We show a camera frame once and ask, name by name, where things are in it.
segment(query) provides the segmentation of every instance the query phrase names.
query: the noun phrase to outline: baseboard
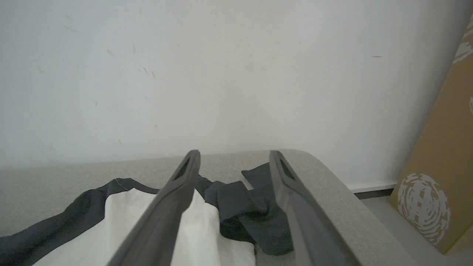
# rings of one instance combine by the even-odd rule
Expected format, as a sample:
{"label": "baseboard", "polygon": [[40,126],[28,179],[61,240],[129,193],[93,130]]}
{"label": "baseboard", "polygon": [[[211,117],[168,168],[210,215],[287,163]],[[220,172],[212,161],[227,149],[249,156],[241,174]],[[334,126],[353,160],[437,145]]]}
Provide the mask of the baseboard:
{"label": "baseboard", "polygon": [[360,192],[394,188],[396,184],[397,184],[397,181],[392,181],[392,182],[385,182],[385,183],[371,183],[371,184],[365,184],[365,185],[348,186],[348,188],[353,193],[360,193]]}

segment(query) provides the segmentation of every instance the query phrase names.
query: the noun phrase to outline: brown cardboard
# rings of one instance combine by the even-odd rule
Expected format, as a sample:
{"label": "brown cardboard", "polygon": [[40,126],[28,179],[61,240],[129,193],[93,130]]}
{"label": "brown cardboard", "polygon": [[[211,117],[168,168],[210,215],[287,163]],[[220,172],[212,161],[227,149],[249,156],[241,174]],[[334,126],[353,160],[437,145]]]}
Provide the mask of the brown cardboard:
{"label": "brown cardboard", "polygon": [[442,253],[473,242],[473,20],[390,204]]}

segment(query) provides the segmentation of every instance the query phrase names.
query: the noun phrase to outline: white circular print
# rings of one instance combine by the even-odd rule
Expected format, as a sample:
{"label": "white circular print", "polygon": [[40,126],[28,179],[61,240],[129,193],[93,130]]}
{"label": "white circular print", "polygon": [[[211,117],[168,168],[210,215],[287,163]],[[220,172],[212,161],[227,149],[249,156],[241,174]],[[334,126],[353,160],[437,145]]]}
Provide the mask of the white circular print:
{"label": "white circular print", "polygon": [[437,245],[450,223],[447,196],[440,185],[428,175],[410,174],[402,180],[397,200],[399,212]]}

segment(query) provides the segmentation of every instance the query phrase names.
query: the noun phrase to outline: white stitching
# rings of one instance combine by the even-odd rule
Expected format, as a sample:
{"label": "white stitching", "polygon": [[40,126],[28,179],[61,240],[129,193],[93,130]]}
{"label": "white stitching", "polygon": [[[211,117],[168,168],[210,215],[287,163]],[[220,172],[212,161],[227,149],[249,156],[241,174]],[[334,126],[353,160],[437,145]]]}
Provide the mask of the white stitching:
{"label": "white stitching", "polygon": [[120,185],[121,187],[123,187],[126,191],[130,191],[129,189],[126,189],[126,187],[122,186],[122,184],[120,184],[120,182],[118,182],[118,180],[115,178],[115,181],[117,181],[117,184]]}

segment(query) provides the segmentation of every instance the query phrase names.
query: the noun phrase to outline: white fabric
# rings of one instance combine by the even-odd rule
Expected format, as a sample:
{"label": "white fabric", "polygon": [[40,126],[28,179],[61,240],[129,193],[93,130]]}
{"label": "white fabric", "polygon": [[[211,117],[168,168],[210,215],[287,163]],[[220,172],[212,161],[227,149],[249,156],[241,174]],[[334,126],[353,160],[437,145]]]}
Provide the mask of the white fabric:
{"label": "white fabric", "polygon": [[[102,221],[51,251],[35,265],[106,265],[154,196],[135,188],[110,195]],[[205,203],[194,190],[191,205],[181,218],[171,265],[255,266],[254,246],[220,235],[217,208]]]}

